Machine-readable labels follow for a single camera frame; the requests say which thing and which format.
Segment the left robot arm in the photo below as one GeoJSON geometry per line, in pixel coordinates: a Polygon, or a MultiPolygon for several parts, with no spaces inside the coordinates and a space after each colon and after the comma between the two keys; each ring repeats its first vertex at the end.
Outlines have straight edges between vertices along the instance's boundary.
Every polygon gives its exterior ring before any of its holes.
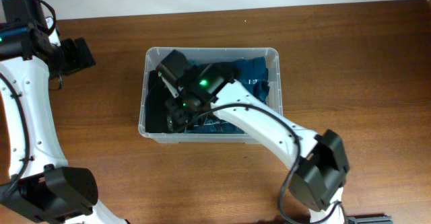
{"type": "Polygon", "coordinates": [[[34,223],[121,223],[100,201],[91,171],[68,164],[53,121],[49,82],[94,65],[86,41],[60,40],[43,0],[1,2],[1,98],[11,149],[1,204],[34,223]]]}

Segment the dark blue jeans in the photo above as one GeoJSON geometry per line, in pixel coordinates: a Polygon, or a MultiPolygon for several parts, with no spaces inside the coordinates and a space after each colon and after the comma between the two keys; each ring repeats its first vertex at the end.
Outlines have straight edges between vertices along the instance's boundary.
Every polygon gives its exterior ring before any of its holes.
{"type": "Polygon", "coordinates": [[[244,134],[241,128],[216,118],[215,116],[206,116],[199,119],[196,123],[188,126],[184,133],[189,134],[244,134]]]}

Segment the blue taped shirt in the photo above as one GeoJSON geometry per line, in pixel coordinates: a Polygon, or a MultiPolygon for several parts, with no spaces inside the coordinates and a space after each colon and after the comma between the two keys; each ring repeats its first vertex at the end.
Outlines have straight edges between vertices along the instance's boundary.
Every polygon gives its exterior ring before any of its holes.
{"type": "Polygon", "coordinates": [[[181,78],[180,91],[182,102],[193,111],[208,110],[221,98],[220,92],[234,83],[243,88],[258,100],[264,102],[269,95],[269,71],[263,57],[224,61],[232,63],[239,71],[240,77],[225,80],[221,77],[202,77],[201,73],[208,64],[191,62],[181,78]]]}

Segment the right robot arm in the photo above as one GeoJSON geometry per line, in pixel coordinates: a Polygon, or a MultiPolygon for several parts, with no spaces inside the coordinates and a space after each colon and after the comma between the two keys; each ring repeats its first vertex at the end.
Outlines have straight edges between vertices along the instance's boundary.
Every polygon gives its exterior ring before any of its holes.
{"type": "Polygon", "coordinates": [[[283,207],[286,191],[310,211],[311,223],[347,223],[341,201],[350,166],[341,137],[332,130],[322,135],[288,120],[256,98],[239,81],[239,68],[231,62],[198,65],[173,50],[156,70],[179,110],[177,132],[208,115],[229,122],[268,148],[287,167],[288,174],[277,206],[287,223],[293,223],[283,207]]]}

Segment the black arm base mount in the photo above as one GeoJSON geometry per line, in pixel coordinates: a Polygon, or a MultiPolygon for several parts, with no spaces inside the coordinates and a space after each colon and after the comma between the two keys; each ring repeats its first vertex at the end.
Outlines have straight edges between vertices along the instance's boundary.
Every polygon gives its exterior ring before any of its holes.
{"type": "Polygon", "coordinates": [[[391,216],[348,217],[347,224],[393,224],[393,220],[391,216]]]}

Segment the black taped shirt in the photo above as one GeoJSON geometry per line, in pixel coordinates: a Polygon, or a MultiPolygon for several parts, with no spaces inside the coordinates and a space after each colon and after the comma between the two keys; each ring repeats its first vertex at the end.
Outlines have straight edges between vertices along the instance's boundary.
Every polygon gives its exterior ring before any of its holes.
{"type": "Polygon", "coordinates": [[[172,95],[156,70],[150,71],[145,97],[145,129],[148,133],[170,133],[185,123],[178,123],[165,103],[172,95]]]}

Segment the dark grey taped shirt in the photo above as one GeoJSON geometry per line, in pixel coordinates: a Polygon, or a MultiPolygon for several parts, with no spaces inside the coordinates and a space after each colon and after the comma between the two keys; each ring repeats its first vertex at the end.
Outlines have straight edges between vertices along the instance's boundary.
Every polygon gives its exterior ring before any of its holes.
{"type": "Polygon", "coordinates": [[[221,77],[225,80],[238,79],[240,71],[230,62],[208,64],[201,73],[202,77],[221,77]]]}

